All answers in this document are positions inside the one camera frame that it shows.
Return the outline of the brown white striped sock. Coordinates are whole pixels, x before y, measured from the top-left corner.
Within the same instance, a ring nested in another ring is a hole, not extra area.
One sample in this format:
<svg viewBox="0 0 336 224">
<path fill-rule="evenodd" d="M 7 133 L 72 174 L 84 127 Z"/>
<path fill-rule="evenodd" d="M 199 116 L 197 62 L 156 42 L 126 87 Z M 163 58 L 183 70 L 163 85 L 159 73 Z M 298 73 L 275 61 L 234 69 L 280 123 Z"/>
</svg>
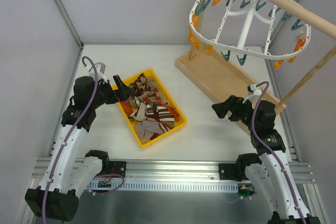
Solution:
<svg viewBox="0 0 336 224">
<path fill-rule="evenodd" d="M 174 116 L 161 105 L 156 103 L 144 103 L 138 104 L 138 109 L 128 116 L 130 121 L 157 121 L 165 124 L 169 129 L 175 127 Z"/>
</svg>

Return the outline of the brown argyle sock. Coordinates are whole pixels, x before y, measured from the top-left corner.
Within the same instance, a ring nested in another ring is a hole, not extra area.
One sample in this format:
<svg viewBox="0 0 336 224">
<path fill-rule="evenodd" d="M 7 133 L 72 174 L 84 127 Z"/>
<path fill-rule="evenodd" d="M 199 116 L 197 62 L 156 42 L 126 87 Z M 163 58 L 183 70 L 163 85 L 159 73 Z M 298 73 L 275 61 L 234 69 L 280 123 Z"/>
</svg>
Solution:
<svg viewBox="0 0 336 224">
<path fill-rule="evenodd" d="M 141 73 L 129 87 L 135 97 L 141 96 L 145 92 L 159 92 L 158 85 L 153 78 L 146 77 L 144 73 Z"/>
</svg>

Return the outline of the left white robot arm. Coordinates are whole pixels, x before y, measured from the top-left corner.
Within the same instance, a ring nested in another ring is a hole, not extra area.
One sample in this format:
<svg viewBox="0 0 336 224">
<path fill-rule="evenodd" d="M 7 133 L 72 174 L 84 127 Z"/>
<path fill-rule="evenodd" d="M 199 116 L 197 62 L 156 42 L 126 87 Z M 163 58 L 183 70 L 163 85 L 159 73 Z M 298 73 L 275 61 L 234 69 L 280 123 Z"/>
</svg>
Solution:
<svg viewBox="0 0 336 224">
<path fill-rule="evenodd" d="M 103 78 L 83 76 L 75 80 L 73 96 L 62 115 L 59 140 L 50 164 L 38 186 L 29 188 L 25 201 L 36 217 L 72 221 L 79 198 L 96 176 L 110 171 L 109 155 L 90 150 L 77 170 L 73 170 L 77 150 L 87 137 L 96 118 L 96 109 L 105 104 L 126 101 L 132 94 L 118 75 L 113 77 L 117 88 Z"/>
</svg>

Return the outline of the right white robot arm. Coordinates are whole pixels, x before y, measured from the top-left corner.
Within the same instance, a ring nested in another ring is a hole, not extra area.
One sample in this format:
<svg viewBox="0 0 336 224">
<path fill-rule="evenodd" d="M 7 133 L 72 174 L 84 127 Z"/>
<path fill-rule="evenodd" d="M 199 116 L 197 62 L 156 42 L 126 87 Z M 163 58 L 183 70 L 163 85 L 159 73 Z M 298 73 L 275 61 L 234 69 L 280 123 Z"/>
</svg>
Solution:
<svg viewBox="0 0 336 224">
<path fill-rule="evenodd" d="M 231 122 L 246 125 L 256 150 L 238 155 L 234 164 L 220 164 L 220 177 L 237 182 L 249 180 L 268 201 L 272 213 L 268 223 L 320 223 L 305 206 L 295 185 L 286 147 L 275 129 L 275 105 L 266 100 L 253 105 L 249 100 L 231 95 L 226 101 L 213 104 L 212 109 L 220 119 L 230 112 Z"/>
</svg>

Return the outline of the wooden hanger stand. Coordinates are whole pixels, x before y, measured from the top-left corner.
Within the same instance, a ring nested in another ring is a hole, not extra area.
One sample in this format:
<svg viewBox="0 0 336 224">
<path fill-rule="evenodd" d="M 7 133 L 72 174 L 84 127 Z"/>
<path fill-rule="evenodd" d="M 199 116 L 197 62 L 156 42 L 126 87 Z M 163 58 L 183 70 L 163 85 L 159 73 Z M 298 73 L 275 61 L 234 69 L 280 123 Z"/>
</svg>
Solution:
<svg viewBox="0 0 336 224">
<path fill-rule="evenodd" d="M 330 38 L 335 38 L 335 25 L 306 10 L 293 0 L 268 0 L 274 5 L 293 14 Z M 201 31 L 203 16 L 197 22 L 196 30 Z M 242 94 L 243 85 L 255 83 L 240 67 L 225 61 L 214 49 L 206 53 L 207 44 L 201 42 L 200 49 L 193 45 L 190 52 L 176 59 L 175 66 L 189 78 L 213 102 L 222 102 L 233 93 Z"/>
</svg>

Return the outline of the white round clip hanger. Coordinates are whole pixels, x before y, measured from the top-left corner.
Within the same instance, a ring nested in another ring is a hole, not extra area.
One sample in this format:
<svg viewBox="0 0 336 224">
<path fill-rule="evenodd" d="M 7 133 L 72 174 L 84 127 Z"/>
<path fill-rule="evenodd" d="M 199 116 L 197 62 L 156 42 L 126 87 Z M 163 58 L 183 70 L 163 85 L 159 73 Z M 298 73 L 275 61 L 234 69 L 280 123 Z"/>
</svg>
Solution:
<svg viewBox="0 0 336 224">
<path fill-rule="evenodd" d="M 265 18 L 258 13 L 258 10 L 264 7 L 267 3 L 264 2 L 260 4 L 259 3 L 260 0 L 227 0 L 225 14 L 222 17 L 222 22 L 219 28 L 217 29 L 216 37 L 214 39 L 208 39 L 204 37 L 199 31 L 196 30 L 196 25 L 199 20 L 200 14 L 204 12 L 204 10 L 207 8 L 209 4 L 212 4 L 212 1 L 213 0 L 196 0 L 189 16 L 189 22 L 190 22 L 189 28 L 193 32 L 195 39 L 199 41 L 200 45 L 201 42 L 207 44 L 206 49 L 207 54 L 210 54 L 213 50 L 213 47 L 216 47 L 220 49 L 224 54 L 226 54 L 227 51 L 230 50 L 231 53 L 236 52 L 238 55 L 246 54 L 247 56 L 254 56 L 257 58 L 274 60 L 275 62 L 278 60 L 284 60 L 284 61 L 287 60 L 289 63 L 293 63 L 296 60 L 297 56 L 309 45 L 311 38 L 311 26 L 308 24 L 304 25 L 301 23 L 300 19 L 297 19 L 297 21 L 294 23 L 291 29 L 296 30 L 302 28 L 302 30 L 299 31 L 299 33 L 297 34 L 296 37 L 297 42 L 293 52 L 290 54 L 284 53 L 283 55 L 280 56 L 272 55 L 268 51 L 270 45 L 270 37 L 273 31 L 273 23 L 275 20 L 275 15 L 278 13 L 279 10 L 281 10 L 281 8 L 274 5 L 268 14 L 268 18 Z M 244 16 L 245 20 L 242 31 L 239 35 L 237 45 L 232 46 L 220 43 L 219 38 L 221 33 L 223 32 L 225 22 L 228 20 L 229 17 L 239 17 L 239 16 Z M 263 52 L 254 52 L 244 48 L 254 18 L 257 18 L 259 21 L 268 26 L 268 33 L 265 40 L 265 48 Z"/>
</svg>

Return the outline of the yellow plastic tray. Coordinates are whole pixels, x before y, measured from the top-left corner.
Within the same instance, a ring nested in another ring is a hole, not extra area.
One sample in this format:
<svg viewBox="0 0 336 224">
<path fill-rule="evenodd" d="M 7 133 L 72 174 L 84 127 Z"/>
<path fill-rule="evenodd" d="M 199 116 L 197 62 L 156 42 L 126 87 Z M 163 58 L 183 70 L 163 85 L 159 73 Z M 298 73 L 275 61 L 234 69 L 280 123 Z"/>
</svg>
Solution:
<svg viewBox="0 0 336 224">
<path fill-rule="evenodd" d="M 132 93 L 119 108 L 140 147 L 148 147 L 187 124 L 187 118 L 152 69 L 124 83 Z"/>
</svg>

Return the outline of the grey sock with striped cuff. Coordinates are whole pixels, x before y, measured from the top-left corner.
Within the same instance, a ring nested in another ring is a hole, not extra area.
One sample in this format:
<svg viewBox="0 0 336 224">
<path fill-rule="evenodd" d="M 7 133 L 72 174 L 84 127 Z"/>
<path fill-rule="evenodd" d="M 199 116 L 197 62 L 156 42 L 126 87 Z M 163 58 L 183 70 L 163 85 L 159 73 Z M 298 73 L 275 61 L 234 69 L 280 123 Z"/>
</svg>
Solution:
<svg viewBox="0 0 336 224">
<path fill-rule="evenodd" d="M 139 139 L 148 138 L 152 140 L 158 135 L 162 135 L 169 130 L 163 123 L 157 121 L 144 120 L 136 124 L 135 131 Z"/>
</svg>

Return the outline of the orange sock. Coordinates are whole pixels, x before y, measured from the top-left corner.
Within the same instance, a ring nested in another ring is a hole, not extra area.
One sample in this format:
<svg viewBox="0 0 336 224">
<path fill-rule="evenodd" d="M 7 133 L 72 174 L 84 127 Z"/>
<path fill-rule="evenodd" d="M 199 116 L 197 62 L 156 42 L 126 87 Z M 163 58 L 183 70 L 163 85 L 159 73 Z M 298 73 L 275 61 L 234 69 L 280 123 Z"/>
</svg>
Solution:
<svg viewBox="0 0 336 224">
<path fill-rule="evenodd" d="M 168 109 L 168 111 L 174 116 L 174 119 L 176 121 L 180 120 L 180 114 L 178 113 L 178 111 L 176 110 L 176 108 L 172 107 L 172 106 L 168 106 L 162 102 L 160 102 L 160 105 L 165 107 L 166 109 Z"/>
</svg>

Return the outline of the teal clothes peg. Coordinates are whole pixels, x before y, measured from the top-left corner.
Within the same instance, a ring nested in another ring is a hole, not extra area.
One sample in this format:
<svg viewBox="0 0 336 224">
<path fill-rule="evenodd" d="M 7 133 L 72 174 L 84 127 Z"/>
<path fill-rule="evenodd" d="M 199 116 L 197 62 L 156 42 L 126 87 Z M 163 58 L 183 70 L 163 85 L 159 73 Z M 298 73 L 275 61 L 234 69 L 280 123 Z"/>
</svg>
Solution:
<svg viewBox="0 0 336 224">
<path fill-rule="evenodd" d="M 246 59 L 247 59 L 247 55 L 244 54 L 241 58 L 239 57 L 239 55 L 236 55 L 237 57 L 237 60 L 238 60 L 238 63 L 243 66 L 246 62 Z"/>
<path fill-rule="evenodd" d="M 225 61 L 229 61 L 230 60 L 230 53 L 231 53 L 231 51 L 228 50 L 226 54 L 224 54 L 222 51 L 221 51 L 220 54 L 222 55 L 222 57 L 224 58 Z"/>
</svg>

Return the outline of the green circuit board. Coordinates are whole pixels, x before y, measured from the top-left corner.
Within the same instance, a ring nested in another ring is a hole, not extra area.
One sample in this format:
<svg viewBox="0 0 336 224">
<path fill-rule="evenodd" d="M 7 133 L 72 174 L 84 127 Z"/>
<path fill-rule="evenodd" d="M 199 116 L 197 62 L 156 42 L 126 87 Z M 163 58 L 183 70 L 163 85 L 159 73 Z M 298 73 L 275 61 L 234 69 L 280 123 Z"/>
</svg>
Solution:
<svg viewBox="0 0 336 224">
<path fill-rule="evenodd" d="M 238 188 L 237 195 L 241 198 L 250 198 L 255 193 L 255 188 L 253 185 L 241 185 Z"/>
</svg>

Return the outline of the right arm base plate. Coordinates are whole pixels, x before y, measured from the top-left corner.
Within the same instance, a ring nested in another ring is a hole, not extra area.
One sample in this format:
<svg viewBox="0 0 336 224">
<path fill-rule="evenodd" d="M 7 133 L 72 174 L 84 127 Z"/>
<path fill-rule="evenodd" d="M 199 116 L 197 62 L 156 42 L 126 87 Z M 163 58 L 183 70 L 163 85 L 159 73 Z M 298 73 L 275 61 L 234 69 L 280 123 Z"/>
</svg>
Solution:
<svg viewBox="0 0 336 224">
<path fill-rule="evenodd" d="M 219 163 L 218 174 L 220 180 L 234 180 L 238 179 L 238 168 L 233 163 Z"/>
</svg>

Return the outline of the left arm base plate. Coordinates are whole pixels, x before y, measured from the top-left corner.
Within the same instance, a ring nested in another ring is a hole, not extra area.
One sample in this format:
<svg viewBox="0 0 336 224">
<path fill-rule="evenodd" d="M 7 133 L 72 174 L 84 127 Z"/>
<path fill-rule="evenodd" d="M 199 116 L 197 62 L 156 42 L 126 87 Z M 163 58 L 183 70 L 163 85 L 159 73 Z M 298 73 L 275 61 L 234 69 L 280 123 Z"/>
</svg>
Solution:
<svg viewBox="0 0 336 224">
<path fill-rule="evenodd" d="M 125 177 L 127 171 L 127 162 L 125 161 L 109 161 L 107 174 L 118 174 Z"/>
</svg>

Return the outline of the aluminium mounting rail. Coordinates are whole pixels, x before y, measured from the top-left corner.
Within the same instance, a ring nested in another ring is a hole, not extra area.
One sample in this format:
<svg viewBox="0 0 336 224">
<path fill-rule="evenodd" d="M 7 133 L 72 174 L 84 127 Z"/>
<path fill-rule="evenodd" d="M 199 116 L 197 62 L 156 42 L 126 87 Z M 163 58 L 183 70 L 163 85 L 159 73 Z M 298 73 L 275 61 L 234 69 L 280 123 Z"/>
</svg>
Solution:
<svg viewBox="0 0 336 224">
<path fill-rule="evenodd" d="M 32 172 L 32 178 L 42 178 L 51 158 L 39 158 Z M 136 159 L 114 159 L 127 162 L 125 178 L 136 181 L 166 182 L 210 182 L 220 181 L 219 163 L 224 161 L 155 161 Z M 297 184 L 316 184 L 316 178 L 310 164 L 289 162 L 288 166 Z"/>
</svg>

